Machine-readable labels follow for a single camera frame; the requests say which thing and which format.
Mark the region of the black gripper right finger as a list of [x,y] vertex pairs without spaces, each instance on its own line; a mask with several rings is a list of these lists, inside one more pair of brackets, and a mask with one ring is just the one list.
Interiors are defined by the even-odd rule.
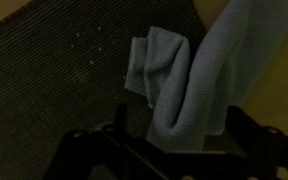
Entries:
[[225,128],[246,154],[248,177],[280,180],[278,168],[288,171],[288,136],[281,130],[259,125],[236,106],[228,108]]

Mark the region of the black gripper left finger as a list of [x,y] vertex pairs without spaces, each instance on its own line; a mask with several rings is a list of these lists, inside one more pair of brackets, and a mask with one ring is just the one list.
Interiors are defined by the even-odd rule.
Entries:
[[112,122],[68,131],[62,138],[43,180],[88,180],[104,165],[118,180],[170,180],[166,154],[141,137],[126,132],[127,105],[117,107]]

